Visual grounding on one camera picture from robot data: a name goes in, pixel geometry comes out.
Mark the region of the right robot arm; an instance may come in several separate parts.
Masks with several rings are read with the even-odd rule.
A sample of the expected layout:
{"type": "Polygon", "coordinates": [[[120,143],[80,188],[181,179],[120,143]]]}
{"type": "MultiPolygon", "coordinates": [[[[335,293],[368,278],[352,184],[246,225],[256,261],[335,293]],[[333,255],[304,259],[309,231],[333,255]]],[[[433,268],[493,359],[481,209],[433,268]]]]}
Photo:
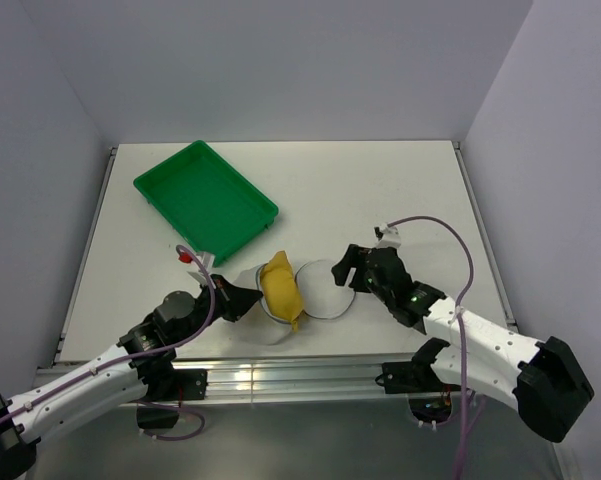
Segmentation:
{"type": "Polygon", "coordinates": [[[513,410],[540,437],[564,440],[594,390],[572,349],[551,336],[523,336],[411,278],[393,247],[350,245],[331,269],[336,285],[374,295],[427,341],[408,361],[385,362],[376,382],[388,394],[457,391],[462,386],[513,410]]]}

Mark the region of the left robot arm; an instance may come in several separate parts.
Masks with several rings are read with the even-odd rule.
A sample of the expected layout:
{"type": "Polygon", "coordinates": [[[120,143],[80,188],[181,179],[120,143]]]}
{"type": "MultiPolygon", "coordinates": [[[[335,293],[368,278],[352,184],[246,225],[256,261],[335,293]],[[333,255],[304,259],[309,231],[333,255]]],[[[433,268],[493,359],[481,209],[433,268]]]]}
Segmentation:
{"type": "Polygon", "coordinates": [[[178,347],[217,319],[239,321],[263,297],[220,275],[198,296],[175,291],[92,361],[29,392],[0,394],[0,479],[16,479],[37,448],[121,404],[162,400],[174,389],[178,347]]]}

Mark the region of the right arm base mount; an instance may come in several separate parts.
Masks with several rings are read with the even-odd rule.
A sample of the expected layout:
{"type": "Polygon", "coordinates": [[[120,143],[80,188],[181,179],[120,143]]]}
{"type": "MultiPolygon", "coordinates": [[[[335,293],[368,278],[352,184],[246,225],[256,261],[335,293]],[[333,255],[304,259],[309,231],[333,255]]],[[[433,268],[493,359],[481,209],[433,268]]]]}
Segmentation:
{"type": "Polygon", "coordinates": [[[385,362],[374,379],[387,395],[459,392],[460,383],[441,381],[430,365],[413,361],[385,362]]]}

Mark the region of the white mesh laundry bag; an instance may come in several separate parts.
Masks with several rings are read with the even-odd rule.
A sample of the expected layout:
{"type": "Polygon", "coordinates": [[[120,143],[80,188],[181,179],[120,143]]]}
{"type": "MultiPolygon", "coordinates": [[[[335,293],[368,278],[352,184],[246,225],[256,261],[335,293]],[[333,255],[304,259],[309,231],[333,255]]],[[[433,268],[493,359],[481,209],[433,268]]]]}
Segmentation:
{"type": "MultiPolygon", "coordinates": [[[[352,306],[356,293],[334,283],[329,259],[292,260],[294,280],[304,302],[298,319],[298,329],[308,322],[333,323],[352,306]]],[[[262,298],[235,326],[235,336],[248,345],[274,346],[291,339],[295,332],[290,323],[274,316],[265,298],[262,298]]]]}

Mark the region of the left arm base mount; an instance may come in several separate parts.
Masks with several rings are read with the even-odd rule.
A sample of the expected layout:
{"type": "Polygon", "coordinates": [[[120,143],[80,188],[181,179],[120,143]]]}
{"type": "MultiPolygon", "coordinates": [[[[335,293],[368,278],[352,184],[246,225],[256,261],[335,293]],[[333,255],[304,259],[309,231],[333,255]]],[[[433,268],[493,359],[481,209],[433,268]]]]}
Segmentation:
{"type": "Polygon", "coordinates": [[[174,370],[156,386],[150,386],[136,403],[137,426],[145,435],[171,441],[180,438],[178,434],[172,435],[179,421],[193,420],[196,429],[186,437],[199,435],[206,426],[206,419],[188,402],[203,400],[206,388],[206,370],[174,370]]]}

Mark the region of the yellow bra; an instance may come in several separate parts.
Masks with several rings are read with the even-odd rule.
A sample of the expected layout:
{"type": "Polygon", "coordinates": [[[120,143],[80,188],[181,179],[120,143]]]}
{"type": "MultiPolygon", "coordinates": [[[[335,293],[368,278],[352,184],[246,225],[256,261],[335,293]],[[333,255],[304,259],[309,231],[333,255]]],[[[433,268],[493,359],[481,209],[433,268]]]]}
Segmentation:
{"type": "Polygon", "coordinates": [[[260,286],[272,316],[299,329],[304,301],[295,281],[294,271],[285,251],[278,251],[259,273],[260,286]]]}

